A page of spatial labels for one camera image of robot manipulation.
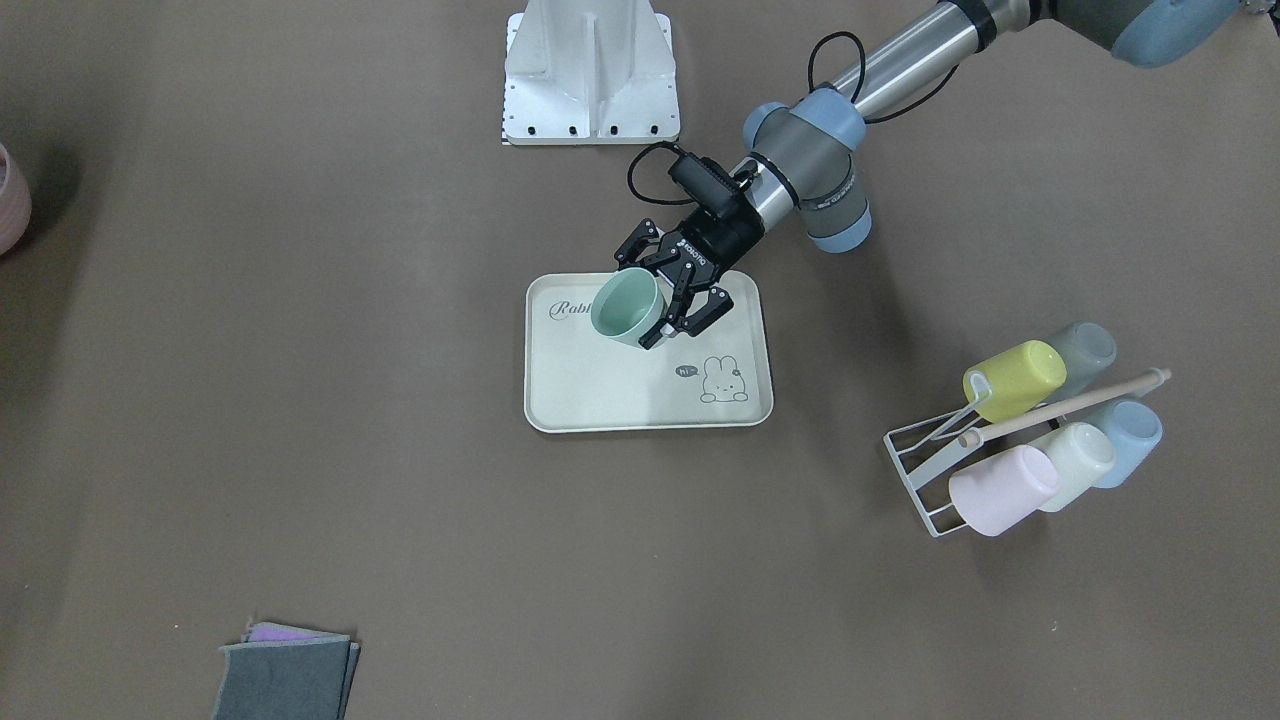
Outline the green cup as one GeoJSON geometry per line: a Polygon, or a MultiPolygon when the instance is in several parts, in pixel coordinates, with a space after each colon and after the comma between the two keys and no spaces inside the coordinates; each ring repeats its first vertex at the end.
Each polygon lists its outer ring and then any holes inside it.
{"type": "Polygon", "coordinates": [[[591,301],[591,328],[607,340],[645,348],[643,337],[666,319],[668,299],[662,286],[654,274],[637,266],[616,272],[591,301]]]}

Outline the cream rabbit tray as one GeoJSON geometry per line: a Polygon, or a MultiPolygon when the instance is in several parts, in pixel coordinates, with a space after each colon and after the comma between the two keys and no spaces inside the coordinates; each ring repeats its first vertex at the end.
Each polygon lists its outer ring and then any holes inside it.
{"type": "Polygon", "coordinates": [[[536,278],[525,307],[524,411],[545,433],[753,427],[774,407],[762,297],[728,272],[733,307],[696,338],[654,350],[598,334],[590,305],[605,273],[536,278]]]}

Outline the yellow cup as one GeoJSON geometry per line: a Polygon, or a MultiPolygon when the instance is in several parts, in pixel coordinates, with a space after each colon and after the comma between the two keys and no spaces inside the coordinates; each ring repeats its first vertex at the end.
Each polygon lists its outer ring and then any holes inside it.
{"type": "Polygon", "coordinates": [[[1068,378],[1062,356],[1041,340],[1028,340],[1005,350],[963,374],[969,404],[982,398],[975,410],[989,423],[1006,421],[1044,401],[1068,378]]]}

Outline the pink cup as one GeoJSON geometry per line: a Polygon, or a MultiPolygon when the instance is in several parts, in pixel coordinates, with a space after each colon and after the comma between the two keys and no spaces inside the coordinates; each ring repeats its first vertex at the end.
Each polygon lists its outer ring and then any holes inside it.
{"type": "Polygon", "coordinates": [[[1018,445],[948,478],[952,506],[974,532],[996,537],[1060,492],[1061,477],[1048,455],[1018,445]]]}

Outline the grey translucent cup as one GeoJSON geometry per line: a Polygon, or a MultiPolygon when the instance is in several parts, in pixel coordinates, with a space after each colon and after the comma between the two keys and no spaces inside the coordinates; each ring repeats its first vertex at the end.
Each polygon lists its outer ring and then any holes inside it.
{"type": "Polygon", "coordinates": [[[1117,343],[1112,334],[1094,322],[1076,322],[1044,337],[1062,359],[1066,368],[1066,380],[1046,404],[1055,404],[1075,397],[1092,384],[1116,360],[1117,343]]]}

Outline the cream cup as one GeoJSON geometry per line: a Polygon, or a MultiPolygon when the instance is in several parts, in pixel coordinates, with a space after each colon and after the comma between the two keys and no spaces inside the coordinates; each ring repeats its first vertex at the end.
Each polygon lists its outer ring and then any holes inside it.
{"type": "Polygon", "coordinates": [[[1115,466],[1117,455],[1112,441],[1097,427],[1068,423],[1030,442],[1043,452],[1059,471],[1060,489],[1044,501],[1042,512],[1057,512],[1080,497],[1115,466]]]}

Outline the light blue cup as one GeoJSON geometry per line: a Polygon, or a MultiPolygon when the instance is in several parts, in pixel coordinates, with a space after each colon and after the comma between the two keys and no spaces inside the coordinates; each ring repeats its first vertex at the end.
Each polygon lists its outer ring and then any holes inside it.
{"type": "Polygon", "coordinates": [[[1100,405],[1084,421],[1101,430],[1115,450],[1114,466],[1094,482],[1094,488],[1121,486],[1164,438],[1158,414],[1132,396],[1100,405]]]}

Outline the grey folded cloth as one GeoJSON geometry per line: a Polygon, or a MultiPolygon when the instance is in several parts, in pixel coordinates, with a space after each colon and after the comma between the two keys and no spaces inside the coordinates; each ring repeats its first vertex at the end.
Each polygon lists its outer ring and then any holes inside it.
{"type": "Polygon", "coordinates": [[[348,634],[260,621],[224,644],[214,719],[343,719],[361,644],[348,634]]]}

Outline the pink bowl with ice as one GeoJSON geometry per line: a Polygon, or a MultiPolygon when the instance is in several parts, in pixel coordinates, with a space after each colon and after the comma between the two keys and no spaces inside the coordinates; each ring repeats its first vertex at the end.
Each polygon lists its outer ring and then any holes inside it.
{"type": "Polygon", "coordinates": [[[29,183],[19,163],[1,145],[1,255],[14,249],[27,232],[32,214],[29,183]]]}

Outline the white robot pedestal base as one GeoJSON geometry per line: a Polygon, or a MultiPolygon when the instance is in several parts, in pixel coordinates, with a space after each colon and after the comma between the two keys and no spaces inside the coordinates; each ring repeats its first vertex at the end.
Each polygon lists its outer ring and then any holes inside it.
{"type": "Polygon", "coordinates": [[[506,22],[511,146],[646,145],[682,129],[673,27],[649,1],[530,1],[506,22]]]}

